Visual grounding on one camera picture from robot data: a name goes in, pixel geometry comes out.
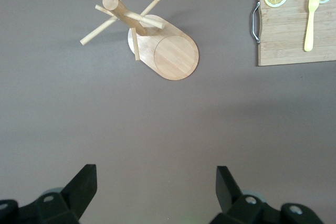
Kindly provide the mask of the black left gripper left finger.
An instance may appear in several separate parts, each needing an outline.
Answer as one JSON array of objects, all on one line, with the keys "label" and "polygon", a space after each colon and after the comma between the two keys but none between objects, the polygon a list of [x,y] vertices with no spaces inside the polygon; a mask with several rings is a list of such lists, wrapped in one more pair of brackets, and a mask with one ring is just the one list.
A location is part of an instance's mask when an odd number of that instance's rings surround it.
[{"label": "black left gripper left finger", "polygon": [[60,191],[43,194],[19,208],[19,223],[79,223],[97,192],[97,167],[85,165]]}]

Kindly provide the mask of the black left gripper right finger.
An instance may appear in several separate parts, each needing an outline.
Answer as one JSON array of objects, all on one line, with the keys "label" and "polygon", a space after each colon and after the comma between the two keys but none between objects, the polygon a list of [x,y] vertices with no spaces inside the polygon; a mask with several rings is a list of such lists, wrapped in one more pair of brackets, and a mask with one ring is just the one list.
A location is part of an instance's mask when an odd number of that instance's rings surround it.
[{"label": "black left gripper right finger", "polygon": [[280,223],[280,211],[257,196],[243,194],[228,167],[216,170],[216,196],[222,212],[212,223]]}]

